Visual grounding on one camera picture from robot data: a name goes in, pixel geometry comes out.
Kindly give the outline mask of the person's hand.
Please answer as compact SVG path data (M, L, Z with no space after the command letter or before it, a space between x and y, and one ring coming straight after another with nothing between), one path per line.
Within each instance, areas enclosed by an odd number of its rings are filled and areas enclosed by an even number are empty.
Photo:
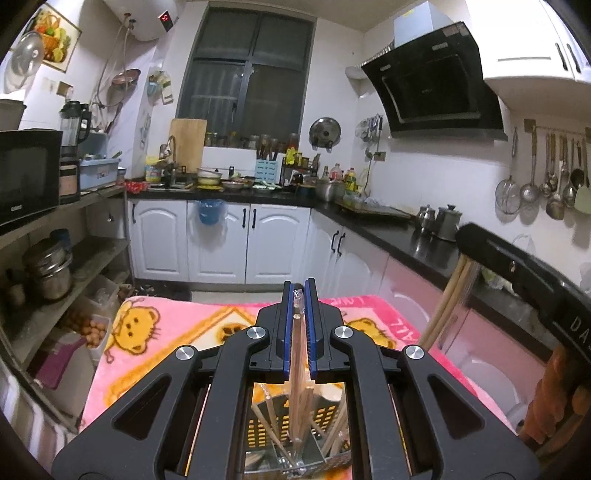
M518 434L524 442L538 445L545 453L566 446L590 410L590 388L577 384L577 360L558 345L537 383L524 424Z

